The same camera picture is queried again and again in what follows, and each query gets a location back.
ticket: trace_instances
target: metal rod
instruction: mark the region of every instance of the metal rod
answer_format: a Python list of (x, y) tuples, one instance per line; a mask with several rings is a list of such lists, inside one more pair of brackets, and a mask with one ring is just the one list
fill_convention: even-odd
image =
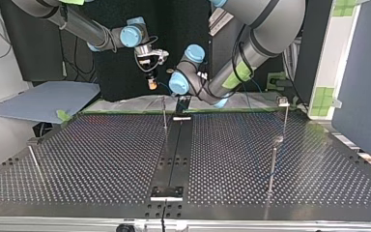
[(162, 106), (162, 115), (164, 117), (164, 129), (167, 131), (167, 118), (165, 116), (166, 114), (165, 114), (165, 97), (164, 96), (162, 97), (161, 106)]
[(33, 162), (35, 163), (35, 165), (37, 167), (39, 167), (39, 163), (38, 163), (38, 160), (36, 159), (36, 156), (35, 156), (35, 153), (33, 151), (32, 146), (28, 146), (28, 148), (29, 148), (29, 151), (31, 152), (31, 155), (32, 155), (32, 158), (33, 158)]
[(271, 161), (271, 173), (270, 173), (270, 185), (268, 188), (268, 193), (272, 193), (272, 184), (273, 184), (273, 176), (275, 172), (275, 163), (276, 163), (276, 147), (272, 148), (272, 161)]
[(285, 137), (285, 131), (286, 131), (286, 128), (287, 128), (288, 112), (289, 112), (289, 105), (286, 107), (286, 111), (285, 111), (285, 119), (284, 119), (284, 133), (283, 133), (283, 136), (284, 136), (284, 137)]

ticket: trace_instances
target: green tape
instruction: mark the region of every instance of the green tape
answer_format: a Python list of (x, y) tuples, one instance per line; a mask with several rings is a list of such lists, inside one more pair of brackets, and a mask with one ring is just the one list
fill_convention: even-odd
[[(249, 75), (251, 72), (249, 71), (248, 66), (244, 62), (240, 62), (239, 65), (237, 65), (237, 74), (240, 77), (241, 80), (247, 81), (249, 80)], [(227, 80), (222, 83), (222, 87), (226, 89), (234, 89), (237, 87), (241, 82), (237, 79), (237, 76), (232, 72), (230, 76), (228, 76)]]
[(357, 0), (336, 0), (333, 16), (352, 16), (356, 5)]
[(74, 5), (83, 5), (84, 4), (84, 0), (60, 0), (60, 1), (63, 2), (63, 3), (74, 4)]
[(56, 110), (57, 116), (62, 122), (68, 122), (71, 119), (71, 115), (69, 115), (65, 110), (59, 109)]
[(333, 102), (333, 88), (317, 87), (312, 101), (311, 116), (328, 116)]
[(267, 90), (278, 90), (283, 91), (284, 87), (277, 87), (276, 85), (272, 84), (272, 80), (284, 80), (287, 78), (285, 72), (271, 72), (268, 73), (268, 80), (267, 80)]

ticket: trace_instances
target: metal bracket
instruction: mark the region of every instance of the metal bracket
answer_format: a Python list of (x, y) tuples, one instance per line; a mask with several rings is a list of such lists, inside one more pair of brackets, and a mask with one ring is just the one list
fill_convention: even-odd
[(183, 187), (153, 187), (151, 201), (183, 201)]
[(217, 8), (212, 16), (210, 17), (210, 35), (215, 36), (228, 22), (233, 19), (234, 16), (225, 12), (224, 10)]
[(338, 99), (333, 99), (332, 106), (335, 108), (342, 108), (342, 101)]

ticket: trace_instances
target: vertical post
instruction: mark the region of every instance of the vertical post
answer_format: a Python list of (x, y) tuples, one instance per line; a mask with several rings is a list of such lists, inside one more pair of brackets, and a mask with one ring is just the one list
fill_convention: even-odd
[(161, 107), (162, 107), (162, 115), (164, 117), (164, 129), (165, 131), (167, 131), (167, 118), (165, 116), (165, 97), (164, 96), (162, 97)]
[(271, 160), (271, 173), (270, 173), (270, 185), (268, 188), (268, 194), (272, 194), (272, 184), (273, 184), (273, 174), (275, 173), (275, 163), (276, 163), (276, 146), (272, 148), (272, 160)]

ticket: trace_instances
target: black curtain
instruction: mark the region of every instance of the black curtain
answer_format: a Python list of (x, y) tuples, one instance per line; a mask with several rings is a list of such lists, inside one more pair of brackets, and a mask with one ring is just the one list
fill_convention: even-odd
[[(199, 44), (209, 52), (209, 17), (211, 4), (204, 0), (97, 0), (81, 10), (91, 19), (108, 28), (127, 25), (127, 19), (143, 16), (150, 35), (159, 37), (156, 47), (170, 56), (158, 67), (158, 81), (168, 84), (170, 74), (189, 44)], [(152, 94), (168, 94), (160, 85), (148, 89), (143, 73), (134, 62), (133, 49), (122, 48), (95, 52), (94, 59), (102, 97), (110, 102)]]

